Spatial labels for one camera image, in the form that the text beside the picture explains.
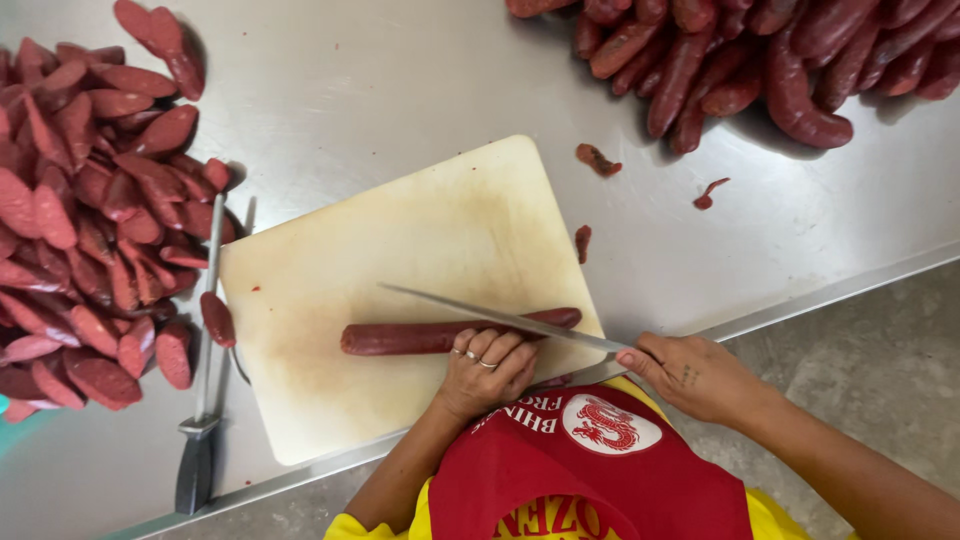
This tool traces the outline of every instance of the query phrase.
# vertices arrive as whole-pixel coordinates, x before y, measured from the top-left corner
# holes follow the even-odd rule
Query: stainless steel table
[[[50,47],[120,43],[130,64],[162,69],[123,33],[111,4],[0,0],[0,39],[11,48],[25,35]],[[793,143],[753,111],[711,125],[700,150],[676,159],[639,128],[636,99],[613,98],[570,57],[569,21],[515,20],[500,0],[166,4],[200,31],[209,56],[191,154],[246,166],[228,207],[255,232],[528,134],[571,234],[593,227],[584,273],[615,339],[642,330],[729,337],[960,257],[960,97],[851,99],[841,112],[856,137],[827,153]],[[623,161],[623,172],[601,181],[575,160],[580,142]],[[690,204],[726,176],[733,180],[712,209]],[[198,312],[196,298],[183,303]],[[251,390],[218,367],[222,497],[207,513],[374,459],[396,442],[393,434],[281,467]],[[602,365],[584,380],[615,372]],[[116,537],[135,537],[184,519],[167,514],[183,446],[176,426],[193,395],[156,372],[143,390],[143,403],[119,414],[97,405],[43,413],[6,444],[3,537],[130,527]]]

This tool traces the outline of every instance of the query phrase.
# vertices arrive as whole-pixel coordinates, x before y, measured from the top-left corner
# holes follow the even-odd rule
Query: gray floor
[[[727,346],[793,402],[960,496],[960,263],[751,332]],[[699,455],[766,491],[814,538],[844,538],[850,532],[797,475],[752,441],[665,409]],[[156,538],[323,538],[375,465]]]

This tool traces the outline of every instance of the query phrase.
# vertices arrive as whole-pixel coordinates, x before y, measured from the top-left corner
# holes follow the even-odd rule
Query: knife blade
[[[548,337],[556,337],[564,341],[570,341],[579,345],[591,347],[592,349],[606,351],[607,353],[616,353],[617,351],[623,349],[633,349],[633,347],[629,345],[604,339],[603,337],[597,337],[595,335],[590,335],[588,333],[582,333],[579,331],[562,329],[553,325],[542,323],[540,321],[534,321],[525,317],[502,313],[500,311],[496,311],[495,309],[489,309],[488,307],[474,306],[467,304],[466,302],[460,302],[459,300],[452,300],[436,294],[418,291],[407,287],[401,287],[399,285],[391,285],[384,282],[378,282],[377,285],[387,290],[414,296],[432,304],[443,306],[459,313],[464,313],[465,315],[469,315],[471,317],[493,321],[494,323],[507,325],[523,331],[538,333],[540,335],[546,335]]]

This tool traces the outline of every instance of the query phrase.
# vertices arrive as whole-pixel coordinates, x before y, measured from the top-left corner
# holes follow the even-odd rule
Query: dragon logo
[[[653,423],[588,394],[567,402],[564,428],[574,441],[600,454],[638,452],[663,437]]]

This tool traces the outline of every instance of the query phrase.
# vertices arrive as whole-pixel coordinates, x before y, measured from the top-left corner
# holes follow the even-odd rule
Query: white cutting board
[[[412,425],[440,386],[445,355],[341,352],[350,323],[464,319],[377,282],[517,314],[578,307],[577,330],[603,336],[537,146],[523,135],[233,242],[220,279],[285,465]],[[604,356],[547,340],[536,380]]]

